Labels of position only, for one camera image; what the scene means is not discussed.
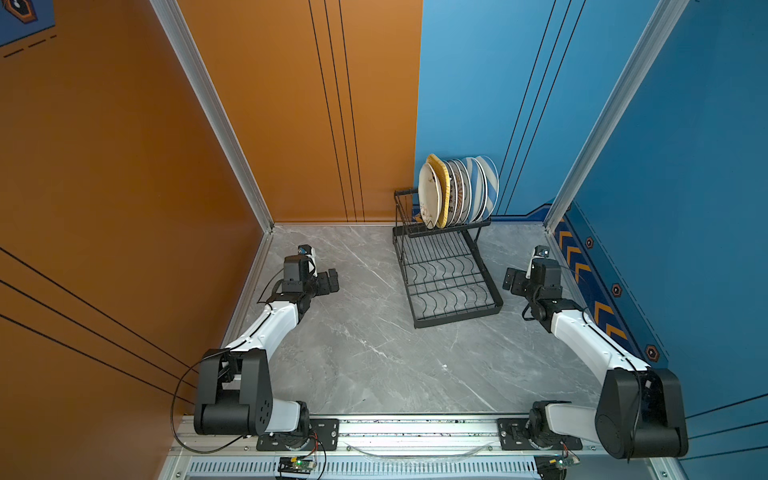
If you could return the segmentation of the yellow woven square plate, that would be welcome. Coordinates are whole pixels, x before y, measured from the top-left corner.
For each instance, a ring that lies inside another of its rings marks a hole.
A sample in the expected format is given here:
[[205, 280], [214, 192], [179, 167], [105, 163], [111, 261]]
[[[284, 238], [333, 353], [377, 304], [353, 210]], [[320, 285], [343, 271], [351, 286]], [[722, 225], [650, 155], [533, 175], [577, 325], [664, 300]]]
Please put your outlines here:
[[448, 222], [448, 206], [451, 192], [449, 169], [447, 163], [435, 154], [430, 154], [427, 157], [427, 163], [432, 167], [436, 174], [441, 189], [441, 207], [440, 214], [436, 220], [436, 226], [438, 228], [444, 228]]

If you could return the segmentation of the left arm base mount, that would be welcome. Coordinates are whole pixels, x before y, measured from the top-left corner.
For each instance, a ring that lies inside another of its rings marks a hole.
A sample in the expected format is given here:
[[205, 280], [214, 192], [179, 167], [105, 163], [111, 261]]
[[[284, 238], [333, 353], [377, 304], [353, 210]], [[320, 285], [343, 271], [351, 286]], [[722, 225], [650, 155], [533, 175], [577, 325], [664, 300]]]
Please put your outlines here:
[[338, 446], [340, 420], [338, 418], [311, 417], [300, 422], [297, 430], [287, 433], [269, 433], [260, 437], [256, 449], [260, 452], [307, 452], [315, 447], [320, 451], [335, 451]]

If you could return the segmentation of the white plate red characters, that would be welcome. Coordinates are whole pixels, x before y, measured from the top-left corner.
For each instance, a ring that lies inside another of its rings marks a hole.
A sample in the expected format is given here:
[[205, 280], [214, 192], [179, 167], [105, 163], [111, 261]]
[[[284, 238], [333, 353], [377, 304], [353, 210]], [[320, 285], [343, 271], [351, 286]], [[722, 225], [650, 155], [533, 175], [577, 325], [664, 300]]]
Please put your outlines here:
[[460, 188], [461, 178], [454, 162], [456, 159], [447, 161], [449, 168], [450, 180], [451, 180], [451, 193], [450, 193], [450, 208], [449, 208], [449, 226], [454, 226], [459, 223], [461, 215], [461, 200], [460, 200]]

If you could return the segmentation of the blue striped plate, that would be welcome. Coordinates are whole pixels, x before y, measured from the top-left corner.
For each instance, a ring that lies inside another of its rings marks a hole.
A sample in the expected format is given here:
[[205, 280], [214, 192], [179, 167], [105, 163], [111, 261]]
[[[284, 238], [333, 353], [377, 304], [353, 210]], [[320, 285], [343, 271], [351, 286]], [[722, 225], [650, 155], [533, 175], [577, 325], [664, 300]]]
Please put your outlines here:
[[492, 216], [498, 202], [499, 174], [495, 163], [490, 157], [480, 155], [477, 157], [477, 160], [486, 176], [486, 205], [483, 215], [483, 219], [486, 220]]
[[467, 157], [465, 159], [467, 170], [471, 181], [472, 190], [472, 208], [471, 223], [482, 220], [487, 201], [487, 178], [483, 167], [476, 157]]

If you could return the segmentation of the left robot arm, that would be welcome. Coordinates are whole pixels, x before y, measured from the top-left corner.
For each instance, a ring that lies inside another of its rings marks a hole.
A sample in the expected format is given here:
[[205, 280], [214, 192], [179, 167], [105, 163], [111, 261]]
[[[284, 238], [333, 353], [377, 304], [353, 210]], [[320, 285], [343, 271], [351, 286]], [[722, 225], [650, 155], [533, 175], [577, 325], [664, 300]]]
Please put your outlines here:
[[310, 438], [307, 405], [273, 396], [269, 360], [313, 298], [339, 291], [338, 273], [318, 271], [314, 249], [306, 244], [284, 259], [282, 273], [254, 323], [226, 347], [203, 355], [194, 411], [197, 434], [274, 435], [296, 448]]

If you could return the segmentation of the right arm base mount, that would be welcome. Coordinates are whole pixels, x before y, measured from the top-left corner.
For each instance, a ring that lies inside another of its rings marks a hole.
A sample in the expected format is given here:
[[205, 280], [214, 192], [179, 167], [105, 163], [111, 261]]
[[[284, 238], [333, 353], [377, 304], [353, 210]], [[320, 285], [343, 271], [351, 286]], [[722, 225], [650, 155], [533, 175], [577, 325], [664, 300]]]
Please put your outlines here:
[[497, 433], [503, 451], [580, 451], [583, 443], [573, 436], [542, 432], [538, 436], [532, 433], [528, 418], [499, 418], [496, 420]]

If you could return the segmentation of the orange sunburst round plate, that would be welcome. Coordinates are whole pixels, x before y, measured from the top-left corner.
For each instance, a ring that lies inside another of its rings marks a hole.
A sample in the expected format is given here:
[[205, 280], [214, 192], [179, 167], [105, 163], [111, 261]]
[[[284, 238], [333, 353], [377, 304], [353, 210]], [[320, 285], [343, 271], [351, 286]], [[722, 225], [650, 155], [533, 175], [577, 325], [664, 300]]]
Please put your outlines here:
[[469, 220], [469, 214], [471, 209], [471, 191], [470, 191], [470, 179], [466, 165], [459, 159], [454, 162], [456, 169], [458, 170], [461, 178], [460, 188], [460, 200], [461, 200], [461, 215], [460, 222], [466, 224]]

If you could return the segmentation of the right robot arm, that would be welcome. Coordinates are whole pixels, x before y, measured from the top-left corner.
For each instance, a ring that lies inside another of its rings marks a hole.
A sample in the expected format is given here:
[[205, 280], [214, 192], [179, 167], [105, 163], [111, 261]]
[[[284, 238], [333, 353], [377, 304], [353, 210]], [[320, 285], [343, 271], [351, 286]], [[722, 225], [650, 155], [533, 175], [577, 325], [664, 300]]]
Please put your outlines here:
[[561, 266], [543, 252], [527, 269], [508, 268], [505, 290], [526, 301], [523, 317], [536, 321], [566, 344], [601, 385], [598, 404], [569, 401], [533, 404], [525, 426], [540, 449], [566, 437], [599, 443], [612, 457], [680, 458], [689, 451], [681, 382], [666, 368], [654, 368], [603, 332], [586, 309], [563, 297]]

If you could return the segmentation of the white green emblem plate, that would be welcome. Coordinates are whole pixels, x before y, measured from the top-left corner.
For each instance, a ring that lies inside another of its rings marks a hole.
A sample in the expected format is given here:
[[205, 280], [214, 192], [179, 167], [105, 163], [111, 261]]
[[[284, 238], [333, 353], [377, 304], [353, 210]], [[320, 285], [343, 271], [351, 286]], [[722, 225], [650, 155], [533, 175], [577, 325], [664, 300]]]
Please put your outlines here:
[[461, 162], [463, 168], [463, 180], [464, 180], [464, 206], [463, 206], [463, 221], [465, 224], [471, 222], [473, 218], [473, 182], [472, 182], [472, 168], [473, 161], [469, 157], [465, 157]]

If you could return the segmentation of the black wire dish rack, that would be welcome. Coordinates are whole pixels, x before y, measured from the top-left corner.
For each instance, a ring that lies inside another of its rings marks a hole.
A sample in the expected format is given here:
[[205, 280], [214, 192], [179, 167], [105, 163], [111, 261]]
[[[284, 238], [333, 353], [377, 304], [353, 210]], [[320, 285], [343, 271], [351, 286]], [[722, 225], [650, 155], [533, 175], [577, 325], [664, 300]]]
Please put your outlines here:
[[416, 189], [396, 191], [394, 204], [392, 239], [414, 327], [499, 313], [503, 300], [478, 247], [491, 222], [429, 229], [418, 216]]

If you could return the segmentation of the white floral plate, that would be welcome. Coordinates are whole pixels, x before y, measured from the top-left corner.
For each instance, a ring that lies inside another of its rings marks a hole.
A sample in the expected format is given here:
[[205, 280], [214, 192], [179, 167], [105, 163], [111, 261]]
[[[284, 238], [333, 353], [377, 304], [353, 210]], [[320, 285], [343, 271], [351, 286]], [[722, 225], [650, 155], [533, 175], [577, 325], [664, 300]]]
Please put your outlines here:
[[436, 228], [442, 207], [442, 188], [429, 163], [425, 163], [419, 172], [418, 200], [420, 217], [426, 228]]

